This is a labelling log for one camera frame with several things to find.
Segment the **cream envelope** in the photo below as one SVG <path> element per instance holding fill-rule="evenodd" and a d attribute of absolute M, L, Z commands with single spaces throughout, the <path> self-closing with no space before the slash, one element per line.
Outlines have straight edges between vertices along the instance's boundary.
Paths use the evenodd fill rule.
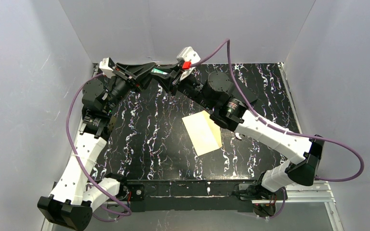
<path fill-rule="evenodd" d="M 197 156 L 219 150 L 223 143 L 221 129 L 211 119 L 210 114 L 201 111 L 182 118 Z"/>

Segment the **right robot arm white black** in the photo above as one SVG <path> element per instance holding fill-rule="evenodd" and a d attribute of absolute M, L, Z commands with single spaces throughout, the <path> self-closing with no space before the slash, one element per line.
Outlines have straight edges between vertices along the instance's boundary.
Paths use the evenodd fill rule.
<path fill-rule="evenodd" d="M 297 183 L 312 186 L 321 161 L 324 142 L 320 136 L 305 137 L 252 112 L 250 102 L 234 94 L 237 85 L 224 72 L 212 72 L 201 83 L 177 65 L 154 68 L 151 76 L 171 94 L 182 93 L 207 110 L 219 127 L 251 137 L 282 154 L 287 160 L 261 174 L 256 183 L 242 190 L 248 195 L 275 193 Z"/>

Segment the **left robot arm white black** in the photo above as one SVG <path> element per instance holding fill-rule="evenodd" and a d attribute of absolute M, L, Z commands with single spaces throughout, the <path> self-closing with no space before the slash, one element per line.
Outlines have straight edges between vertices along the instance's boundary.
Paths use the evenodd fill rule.
<path fill-rule="evenodd" d="M 91 177 L 97 158 L 108 144 L 116 123 L 118 104 L 132 91 L 141 92 L 152 80 L 155 63 L 121 64 L 105 58 L 100 73 L 86 81 L 77 91 L 82 97 L 82 117 L 75 138 L 69 138 L 71 155 L 66 168 L 48 196 L 38 201 L 38 209 L 56 225 L 83 231 L 93 213 L 112 200 L 123 210 L 117 218 L 131 215 L 130 190 L 119 174 L 102 180 Z"/>

